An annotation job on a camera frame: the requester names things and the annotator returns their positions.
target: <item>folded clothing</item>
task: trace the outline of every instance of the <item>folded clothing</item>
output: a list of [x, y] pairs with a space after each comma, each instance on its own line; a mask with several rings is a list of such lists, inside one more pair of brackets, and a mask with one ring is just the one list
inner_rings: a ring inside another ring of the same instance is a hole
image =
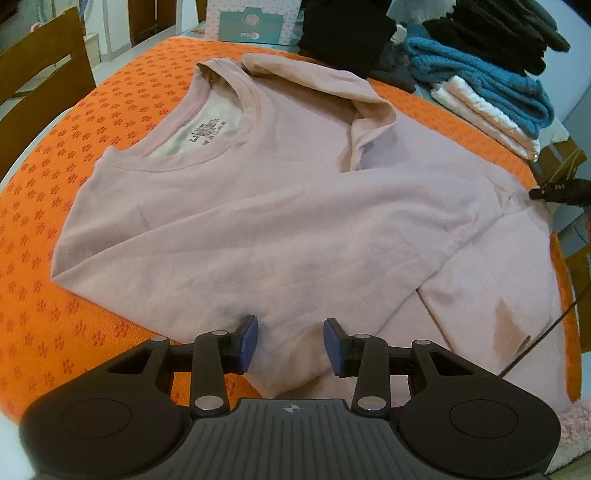
[[540, 17], [548, 26], [553, 28], [554, 30], [558, 30], [558, 25], [556, 25], [556, 20], [552, 15], [550, 15], [544, 7], [542, 7], [537, 1], [535, 0], [521, 0], [521, 3], [524, 7], [528, 10], [532, 11], [538, 17]]
[[513, 120], [496, 106], [491, 105], [479, 96], [463, 78], [456, 75], [443, 83], [443, 87], [465, 103], [471, 110], [474, 110], [503, 133], [516, 140], [519, 145], [531, 152], [532, 155], [540, 153], [540, 142], [538, 140], [528, 137]]
[[396, 22], [369, 0], [310, 1], [302, 32], [302, 54], [366, 79]]
[[498, 8], [507, 17], [515, 18], [517, 25], [531, 29], [543, 39], [543, 41], [554, 51], [569, 51], [570, 44], [557, 32], [556, 22], [549, 24], [545, 18], [541, 18], [535, 11], [527, 8], [520, 0], [481, 0], [482, 5], [492, 5]]
[[510, 72], [525, 75], [523, 58], [515, 55], [514, 51], [506, 48], [493, 37], [450, 18], [427, 20], [423, 22], [423, 26], [434, 40], [443, 45], [480, 57]]
[[417, 87], [410, 70], [405, 64], [404, 56], [395, 50], [390, 41], [386, 42], [377, 64], [369, 72], [369, 77], [400, 88], [408, 93], [414, 93]]
[[528, 37], [520, 37], [499, 18], [483, 9], [480, 3], [472, 0], [457, 0], [449, 17], [471, 30], [502, 43], [505, 48], [513, 52], [514, 57], [521, 58], [528, 72], [539, 75], [544, 71], [546, 65], [542, 57], [545, 45]]
[[445, 108], [451, 110], [453, 113], [463, 118], [466, 122], [472, 124], [478, 130], [486, 133], [489, 137], [499, 142], [505, 148], [511, 150], [517, 156], [526, 160], [535, 159], [535, 156], [528, 152], [523, 146], [519, 145], [515, 139], [502, 132], [482, 115], [479, 115], [474, 110], [472, 110], [459, 98], [449, 93], [444, 88], [443, 84], [436, 85], [433, 90], [431, 90], [431, 96]]
[[464, 78], [478, 95], [507, 114], [531, 138], [538, 138], [540, 128], [554, 120], [554, 108], [539, 80], [446, 47], [433, 40], [422, 25], [408, 26], [404, 46], [417, 80], [440, 83], [454, 75]]

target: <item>orange tablecloth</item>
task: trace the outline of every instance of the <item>orange tablecloth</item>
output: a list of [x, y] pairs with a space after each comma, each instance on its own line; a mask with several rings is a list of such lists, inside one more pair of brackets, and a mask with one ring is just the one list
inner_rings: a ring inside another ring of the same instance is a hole
[[[153, 129], [189, 88], [195, 62], [275, 50], [170, 38], [105, 81], [51, 130], [0, 193], [0, 409], [18, 420], [37, 397], [153, 335], [49, 280], [51, 255], [78, 188], [108, 145], [128, 148]], [[527, 165], [504, 147], [402, 90], [372, 82], [399, 110], [535, 185]], [[551, 251], [563, 308], [572, 301], [558, 240]], [[580, 396], [581, 359], [574, 314], [564, 321], [567, 388]], [[230, 399], [258, 396], [242, 378], [226, 377]], [[173, 398], [188, 401], [188, 374]]]

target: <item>chair backrest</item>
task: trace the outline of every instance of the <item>chair backrest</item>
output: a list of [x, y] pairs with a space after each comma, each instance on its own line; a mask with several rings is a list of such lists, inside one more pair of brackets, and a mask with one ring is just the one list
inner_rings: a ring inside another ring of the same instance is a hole
[[68, 58], [0, 120], [0, 179], [35, 137], [95, 87], [76, 8], [0, 55], [0, 105], [46, 67]]
[[[573, 282], [574, 294], [580, 297], [582, 291], [591, 282], [591, 270], [589, 267], [591, 258], [591, 244], [566, 259], [566, 266], [570, 271], [570, 278]], [[577, 303], [579, 314], [579, 333], [581, 337], [581, 350], [591, 351], [591, 292], [587, 293]]]

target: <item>white wall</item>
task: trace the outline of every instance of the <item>white wall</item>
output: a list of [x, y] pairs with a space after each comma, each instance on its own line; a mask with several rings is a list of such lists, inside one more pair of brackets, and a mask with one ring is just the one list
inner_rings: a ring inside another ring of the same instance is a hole
[[107, 44], [107, 32], [105, 25], [105, 9], [103, 0], [89, 0], [84, 12], [84, 23], [86, 33], [97, 33], [99, 35], [99, 50], [102, 56], [109, 53]]
[[548, 48], [544, 56], [546, 70], [539, 77], [556, 116], [563, 122], [591, 84], [591, 27], [563, 0], [538, 2], [554, 17], [558, 31], [571, 45], [568, 53]]
[[103, 59], [123, 47], [131, 48], [129, 13], [126, 0], [89, 0], [84, 12], [87, 33], [99, 35], [99, 50]]
[[196, 1], [177, 0], [177, 35], [196, 27], [198, 23]]
[[103, 0], [108, 13], [109, 37], [111, 51], [131, 44], [129, 37], [129, 12], [126, 0]]

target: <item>doorway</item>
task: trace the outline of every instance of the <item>doorway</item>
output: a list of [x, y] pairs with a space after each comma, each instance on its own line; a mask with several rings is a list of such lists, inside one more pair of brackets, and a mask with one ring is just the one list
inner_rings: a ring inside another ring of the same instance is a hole
[[131, 46], [176, 25], [177, 0], [128, 0]]

